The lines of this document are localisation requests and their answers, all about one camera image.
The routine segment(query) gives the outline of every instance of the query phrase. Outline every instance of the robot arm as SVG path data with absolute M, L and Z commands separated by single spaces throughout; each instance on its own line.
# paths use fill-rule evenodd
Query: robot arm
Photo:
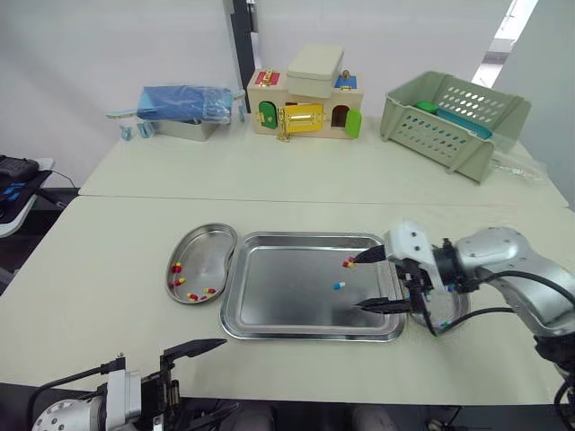
M 138 372 L 126 372 L 124 357 L 98 368 L 41 386 L 32 394 L 27 408 L 32 431 L 191 431 L 217 424 L 237 409 L 237 403 L 193 418 L 181 408 L 180 385 L 172 380 L 174 361 L 194 357 L 226 343 L 225 339 L 196 339 L 164 351 L 160 371 L 142 379 Z M 109 374 L 108 383 L 79 400 L 61 400 L 44 410 L 32 423 L 34 401 L 44 390 L 88 375 Z
M 566 377 L 554 404 L 563 424 L 573 429 L 560 406 L 562 396 L 575 383 L 573 274 L 534 252 L 521 233 L 504 227 L 480 231 L 455 246 L 446 238 L 441 248 L 432 248 L 423 229 L 406 222 L 386 233 L 385 243 L 388 250 L 383 259 L 395 264 L 410 298 L 367 299 L 358 304 L 363 310 L 422 313 L 429 330 L 437 335 L 422 294 L 434 288 L 466 294 L 481 283 L 489 283 L 534 334 L 539 355 L 554 362 Z
M 439 259 L 445 255 L 444 249 L 435 253 Z M 454 251 L 456 262 L 441 266 L 444 269 L 442 277 L 462 279 L 461 290 L 468 280 L 481 280 L 511 270 L 545 278 L 575 295 L 573 274 L 534 252 L 527 239 L 512 229 L 501 227 L 480 231 L 459 240 Z M 489 284 L 501 292 L 537 337 L 560 337 L 575 332 L 573 305 L 547 286 L 522 277 L 495 278 Z
M 547 339 L 575 333 L 573 304 L 564 295 L 535 279 L 497 276 L 504 271 L 526 273 L 575 295 L 573 274 L 534 252 L 519 232 L 491 228 L 462 238 L 455 246 L 445 239 L 441 248 L 432 248 L 421 226 L 405 222 L 385 234 L 385 243 L 385 257 L 423 293 L 434 288 L 469 293 L 487 279 L 535 336 Z M 385 313 L 385 301 L 380 305 L 368 311 Z

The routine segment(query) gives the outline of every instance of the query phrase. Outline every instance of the green plastic crate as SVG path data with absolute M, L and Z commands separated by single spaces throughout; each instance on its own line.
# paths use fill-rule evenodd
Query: green plastic crate
M 413 107 L 418 101 L 433 101 L 494 135 L 480 139 L 466 128 Z M 482 182 L 497 136 L 516 142 L 530 109 L 531 103 L 522 97 L 430 71 L 387 94 L 381 135 L 445 165 L 449 173 L 460 172 Z

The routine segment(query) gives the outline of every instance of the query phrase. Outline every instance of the stainless steel tray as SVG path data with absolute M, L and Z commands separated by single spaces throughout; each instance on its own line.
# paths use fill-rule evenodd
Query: stainless steel tray
M 204 224 L 186 234 L 168 261 L 168 295 L 179 303 L 197 304 L 221 294 L 236 242 L 234 229 L 227 224 Z M 181 263 L 181 272 L 174 273 L 172 268 L 177 262 Z M 185 282 L 176 286 L 176 280 L 181 277 Z M 215 292 L 208 294 L 204 289 Z M 188 294 L 196 295 L 198 299 L 191 301 Z
M 402 314 L 363 312 L 355 303 L 401 297 L 387 263 L 344 268 L 348 256 L 382 244 L 366 233 L 251 233 L 235 252 L 220 318 L 239 339 L 389 341 Z M 340 290 L 335 283 L 345 282 Z

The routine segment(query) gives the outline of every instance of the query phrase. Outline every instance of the white box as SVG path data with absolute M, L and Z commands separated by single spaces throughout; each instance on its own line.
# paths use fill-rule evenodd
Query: white box
M 305 45 L 287 68 L 287 92 L 328 99 L 341 72 L 343 48 L 338 45 Z
M 162 135 L 190 139 L 192 141 L 205 141 L 214 133 L 219 124 L 202 121 L 199 124 L 184 123 L 181 121 L 170 121 L 163 119 L 154 121 L 154 129 Z

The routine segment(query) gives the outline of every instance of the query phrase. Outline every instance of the green door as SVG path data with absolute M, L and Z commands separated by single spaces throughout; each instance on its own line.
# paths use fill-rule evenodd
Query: green door
M 345 134 L 351 137 L 359 137 L 361 129 L 361 112 L 358 110 L 348 110 L 345 118 Z
M 260 123 L 265 128 L 278 128 L 276 106 L 270 101 L 261 101 L 259 105 Z

